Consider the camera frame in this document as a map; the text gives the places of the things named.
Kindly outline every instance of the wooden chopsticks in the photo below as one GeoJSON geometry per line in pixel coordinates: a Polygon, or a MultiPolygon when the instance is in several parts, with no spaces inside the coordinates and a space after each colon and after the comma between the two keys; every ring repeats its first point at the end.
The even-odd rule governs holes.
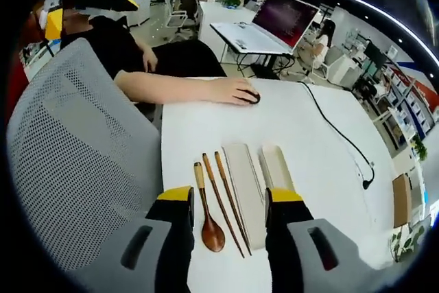
{"type": "Polygon", "coordinates": [[[235,203],[233,202],[232,193],[230,192],[230,189],[229,189],[228,183],[227,183],[226,172],[224,171],[224,167],[223,167],[222,162],[221,162],[220,153],[218,151],[215,151],[215,159],[217,161],[219,174],[221,175],[222,182],[224,183],[224,188],[226,189],[228,201],[229,201],[229,203],[232,207],[232,210],[233,210],[233,215],[235,216],[236,222],[238,223],[239,231],[241,232],[242,238],[244,239],[244,242],[246,243],[247,250],[251,255],[252,252],[250,251],[250,243],[248,242],[247,234],[244,231],[244,228],[242,226],[242,222],[239,219],[239,215],[238,215],[238,212],[236,210],[235,203]]]}
{"type": "Polygon", "coordinates": [[[217,197],[217,201],[218,201],[219,207],[221,208],[222,215],[224,216],[224,219],[226,219],[227,226],[230,229],[230,232],[232,234],[233,240],[235,241],[236,246],[238,247],[239,252],[241,253],[242,257],[244,257],[244,254],[242,253],[241,246],[239,246],[238,239],[236,238],[235,232],[233,231],[232,224],[230,223],[230,221],[228,219],[228,216],[227,216],[227,213],[226,213],[226,209],[224,208],[224,205],[223,205],[223,203],[221,201],[221,196],[220,196],[220,193],[218,192],[218,188],[217,188],[217,185],[215,183],[215,178],[213,177],[213,172],[212,172],[211,164],[210,164],[209,159],[207,158],[206,154],[203,154],[203,162],[204,162],[204,166],[206,166],[207,176],[209,177],[209,180],[212,182],[213,191],[215,192],[215,196],[217,197]]]}

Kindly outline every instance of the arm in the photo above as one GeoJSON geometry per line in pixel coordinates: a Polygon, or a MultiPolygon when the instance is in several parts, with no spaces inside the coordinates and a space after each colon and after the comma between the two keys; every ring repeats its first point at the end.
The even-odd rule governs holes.
{"type": "Polygon", "coordinates": [[[319,56],[323,51],[323,47],[324,47],[323,44],[317,44],[316,46],[305,45],[304,49],[314,56],[319,56]]]}
{"type": "Polygon", "coordinates": [[[134,36],[134,41],[136,42],[137,46],[141,49],[143,52],[143,66],[145,67],[145,71],[151,71],[155,72],[158,58],[154,51],[152,50],[151,46],[144,43],[142,40],[136,39],[134,36]]]}
{"type": "Polygon", "coordinates": [[[132,36],[134,38],[134,41],[136,42],[137,46],[142,50],[143,53],[152,51],[151,46],[144,43],[142,40],[139,40],[138,38],[132,36]]]}
{"type": "Polygon", "coordinates": [[[199,80],[120,71],[115,77],[115,84],[131,101],[153,104],[210,101],[249,105],[237,97],[254,102],[256,98],[244,91],[257,94],[247,80],[232,78],[199,80]]]}

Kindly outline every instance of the person sitting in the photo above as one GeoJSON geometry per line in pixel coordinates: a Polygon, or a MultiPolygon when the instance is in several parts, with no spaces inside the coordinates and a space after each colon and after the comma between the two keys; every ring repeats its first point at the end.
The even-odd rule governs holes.
{"type": "Polygon", "coordinates": [[[360,101],[361,104],[364,104],[364,101],[368,100],[371,102],[373,99],[380,99],[384,95],[387,95],[390,92],[391,82],[389,79],[382,75],[379,82],[374,82],[371,78],[360,78],[354,85],[353,91],[357,91],[358,93],[354,93],[354,96],[360,101]]]}
{"type": "Polygon", "coordinates": [[[246,91],[258,93],[243,78],[186,79],[226,77],[215,54],[198,40],[151,48],[112,19],[88,19],[77,10],[64,10],[61,48],[85,38],[115,84],[133,102],[210,101],[245,106],[256,101],[246,91]]]}
{"type": "Polygon", "coordinates": [[[324,20],[322,29],[316,40],[312,44],[305,44],[300,47],[298,55],[300,59],[308,66],[314,69],[320,68],[327,55],[328,49],[332,45],[332,38],[335,31],[335,23],[329,19],[324,20]]]}

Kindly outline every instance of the cardboard box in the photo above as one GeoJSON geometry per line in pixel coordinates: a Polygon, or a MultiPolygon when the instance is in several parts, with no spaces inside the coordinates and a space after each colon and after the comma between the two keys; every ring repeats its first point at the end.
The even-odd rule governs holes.
{"type": "Polygon", "coordinates": [[[407,174],[393,180],[394,228],[407,224],[412,219],[412,194],[407,174]]]}

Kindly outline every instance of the wooden spoon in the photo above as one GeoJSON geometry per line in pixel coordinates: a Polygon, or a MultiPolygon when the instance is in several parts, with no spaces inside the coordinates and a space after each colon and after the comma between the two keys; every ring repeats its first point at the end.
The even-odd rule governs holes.
{"type": "Polygon", "coordinates": [[[206,190],[204,189],[204,175],[201,163],[195,163],[193,166],[195,171],[195,179],[197,180],[197,186],[200,190],[201,202],[204,209],[204,224],[201,231],[201,238],[204,245],[212,252],[219,252],[223,249],[226,238],[224,237],[224,232],[218,226],[218,224],[213,221],[211,214],[209,213],[209,208],[207,207],[206,190]]]}

